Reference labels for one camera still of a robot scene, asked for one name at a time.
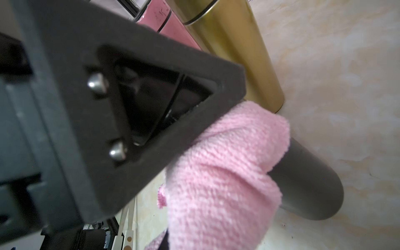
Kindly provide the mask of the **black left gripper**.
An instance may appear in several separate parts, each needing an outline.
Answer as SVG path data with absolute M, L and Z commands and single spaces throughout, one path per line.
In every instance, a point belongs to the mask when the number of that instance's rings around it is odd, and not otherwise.
M 32 89 L 22 43 L 1 34 L 1 243 L 83 225 Z

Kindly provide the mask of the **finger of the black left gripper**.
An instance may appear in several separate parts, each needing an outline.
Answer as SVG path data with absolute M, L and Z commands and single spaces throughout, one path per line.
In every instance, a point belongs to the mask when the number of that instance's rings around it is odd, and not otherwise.
M 10 1 L 83 223 L 109 218 L 245 96 L 240 65 L 85 1 Z

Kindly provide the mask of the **pink towel cloth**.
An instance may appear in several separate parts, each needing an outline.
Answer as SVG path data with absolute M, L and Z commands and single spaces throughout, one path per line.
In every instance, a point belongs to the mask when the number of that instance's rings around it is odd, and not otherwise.
M 281 205 L 269 172 L 290 145 L 290 125 L 244 101 L 166 168 L 157 205 L 168 227 L 149 250 L 254 250 Z

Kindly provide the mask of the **black thermos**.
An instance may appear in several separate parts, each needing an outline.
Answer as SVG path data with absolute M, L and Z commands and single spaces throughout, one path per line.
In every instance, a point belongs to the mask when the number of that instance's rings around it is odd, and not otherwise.
M 309 220 L 325 220 L 342 207 L 344 187 L 337 173 L 294 138 L 268 173 L 282 193 L 281 208 Z

